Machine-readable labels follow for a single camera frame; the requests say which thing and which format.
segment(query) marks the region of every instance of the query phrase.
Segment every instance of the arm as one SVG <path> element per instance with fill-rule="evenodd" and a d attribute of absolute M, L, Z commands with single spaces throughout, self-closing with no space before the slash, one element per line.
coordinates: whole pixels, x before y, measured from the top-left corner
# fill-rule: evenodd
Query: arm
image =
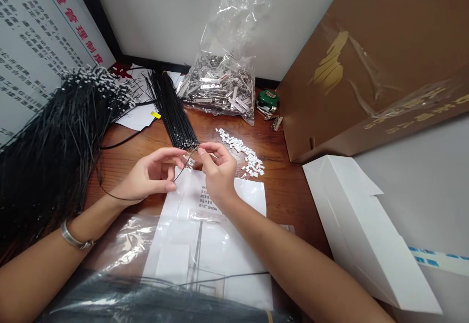
<path fill-rule="evenodd" d="M 105 195 L 68 223 L 80 242 L 99 239 L 128 206 L 150 194 L 175 191 L 174 164 L 184 167 L 176 148 L 163 148 L 140 159 L 111 195 Z M 83 261 L 90 248 L 80 250 L 56 230 L 0 268 L 0 322 L 31 322 L 49 304 Z"/>
<path fill-rule="evenodd" d="M 200 145 L 207 191 L 285 292 L 319 322 L 393 322 L 342 268 L 262 216 L 234 188 L 236 160 L 221 145 Z M 206 152 L 212 152 L 216 160 Z"/>

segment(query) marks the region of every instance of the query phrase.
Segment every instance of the packing tape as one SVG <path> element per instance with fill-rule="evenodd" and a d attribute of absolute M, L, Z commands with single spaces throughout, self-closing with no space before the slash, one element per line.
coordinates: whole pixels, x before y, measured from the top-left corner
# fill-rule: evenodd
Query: packing tape
<path fill-rule="evenodd" d="M 469 277 L 469 257 L 409 246 L 418 264 Z"/>

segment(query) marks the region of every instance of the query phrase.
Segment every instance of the bundle of black wires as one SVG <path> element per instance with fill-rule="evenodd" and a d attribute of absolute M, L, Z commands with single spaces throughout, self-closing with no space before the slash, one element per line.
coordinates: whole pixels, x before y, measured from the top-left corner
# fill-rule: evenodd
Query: bundle of black wires
<path fill-rule="evenodd" d="M 82 210 L 107 128 L 135 106 L 102 67 L 65 71 L 62 81 L 0 154 L 0 264 Z"/>
<path fill-rule="evenodd" d="M 159 73 L 153 70 L 146 81 L 152 100 L 163 118 L 171 144 L 186 151 L 196 150 L 199 146 L 199 140 L 195 136 L 194 129 L 168 73 L 165 71 Z"/>
<path fill-rule="evenodd" d="M 292 322 L 164 280 L 78 270 L 38 322 Z"/>

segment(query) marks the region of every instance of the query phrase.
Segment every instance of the poster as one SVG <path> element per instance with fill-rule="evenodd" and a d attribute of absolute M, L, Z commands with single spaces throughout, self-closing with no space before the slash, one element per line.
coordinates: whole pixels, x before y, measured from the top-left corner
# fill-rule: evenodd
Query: poster
<path fill-rule="evenodd" d="M 59 73 L 114 57 L 83 0 L 0 0 L 0 149 L 47 103 Z"/>

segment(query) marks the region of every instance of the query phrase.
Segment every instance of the desk surface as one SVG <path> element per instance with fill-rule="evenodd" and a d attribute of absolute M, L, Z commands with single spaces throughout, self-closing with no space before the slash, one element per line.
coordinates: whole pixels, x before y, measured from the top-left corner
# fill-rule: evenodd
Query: desk surface
<path fill-rule="evenodd" d="M 221 142 L 215 128 L 223 128 L 230 136 L 243 140 L 252 148 L 265 166 L 265 175 L 252 178 L 264 183 L 267 217 L 278 224 L 293 225 L 296 234 L 331 257 L 322 224 L 313 202 L 303 169 L 290 163 L 283 131 L 271 130 L 272 121 L 265 122 L 256 111 L 255 125 L 251 127 L 241 117 L 213 117 L 196 110 L 187 110 L 189 120 L 201 142 Z M 135 131 L 114 124 L 107 132 L 103 145 L 109 146 L 124 140 Z M 102 153 L 104 170 L 103 187 L 111 190 L 127 175 L 135 162 L 161 147 L 171 147 L 164 124 L 157 120 L 141 134 L 125 144 Z M 85 207 L 91 206 L 104 195 L 96 172 L 92 175 L 86 195 Z M 141 214 L 160 214 L 166 195 L 152 195 L 128 211 Z"/>

